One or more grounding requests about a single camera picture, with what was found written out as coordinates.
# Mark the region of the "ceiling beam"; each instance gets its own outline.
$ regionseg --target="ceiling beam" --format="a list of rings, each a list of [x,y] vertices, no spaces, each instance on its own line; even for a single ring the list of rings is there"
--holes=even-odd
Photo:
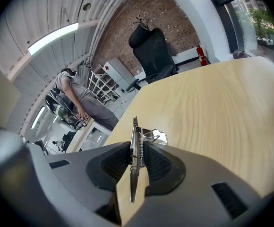
[[[76,61],[74,61],[73,63],[71,63],[68,67],[70,69],[74,69],[79,63],[81,63],[82,61],[86,60],[88,58],[88,53],[85,54],[84,56],[80,57],[79,59],[77,59]],[[37,110],[39,109],[39,107],[41,105],[44,104],[44,98],[46,97],[46,95],[49,93],[49,91],[55,86],[55,79],[52,80],[52,82],[50,82],[50,84],[44,89],[44,91],[42,91],[42,93],[39,95],[39,97],[37,98],[37,100],[35,101],[35,103],[33,104],[28,116],[25,119],[25,123],[20,131],[20,134],[25,136],[27,130],[30,128],[31,122],[34,120],[35,118],[35,114],[38,112]]]
[[[93,27],[93,26],[97,25],[98,22],[99,22],[99,20],[91,20],[91,21],[87,21],[87,22],[84,22],[84,23],[79,23],[77,30],[81,30],[81,29],[88,28],[88,27]],[[47,44],[46,46],[44,46],[42,49],[40,49],[37,53],[35,53],[33,55],[31,55],[29,52],[27,52],[18,61],[18,63],[14,66],[14,68],[11,70],[11,72],[7,75],[7,78],[11,82],[14,82],[14,80],[16,79],[16,77],[25,68],[25,66],[33,59],[33,57],[36,56],[41,50],[45,49],[48,45],[51,45],[53,42],[55,42],[55,40],[52,41],[51,43]]]

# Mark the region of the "office chair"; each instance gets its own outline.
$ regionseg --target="office chair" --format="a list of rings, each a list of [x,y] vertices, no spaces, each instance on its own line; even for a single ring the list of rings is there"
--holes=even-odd
[[[151,31],[148,26],[140,22],[128,43],[146,73],[148,84],[177,74],[178,69],[175,67],[171,51],[161,29],[155,28]],[[133,81],[127,91],[132,87],[139,90],[140,86],[137,85],[137,82],[138,79]]]

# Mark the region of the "red brick wall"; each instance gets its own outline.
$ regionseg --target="red brick wall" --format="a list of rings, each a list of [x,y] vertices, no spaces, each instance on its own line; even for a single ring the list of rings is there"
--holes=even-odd
[[[150,29],[162,29],[167,42],[176,53],[196,47],[199,39],[185,13],[174,0],[125,0],[115,12],[103,33],[92,62],[93,67],[104,65],[118,57],[135,76],[141,65],[128,45],[128,38],[137,24],[136,17],[150,18]]]

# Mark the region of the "red fire extinguisher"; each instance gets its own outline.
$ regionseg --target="red fire extinguisher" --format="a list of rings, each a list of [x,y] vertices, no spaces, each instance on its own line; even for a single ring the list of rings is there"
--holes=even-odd
[[[199,60],[200,60],[201,66],[206,66],[207,62],[206,62],[203,50],[200,47],[200,45],[197,46],[197,53],[198,53],[198,56],[199,56]]]

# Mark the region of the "window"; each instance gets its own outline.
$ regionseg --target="window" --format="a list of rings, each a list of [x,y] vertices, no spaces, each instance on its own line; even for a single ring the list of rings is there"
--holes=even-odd
[[[262,0],[235,0],[231,2],[240,25],[244,50],[254,56],[263,56],[274,63],[274,17]]]

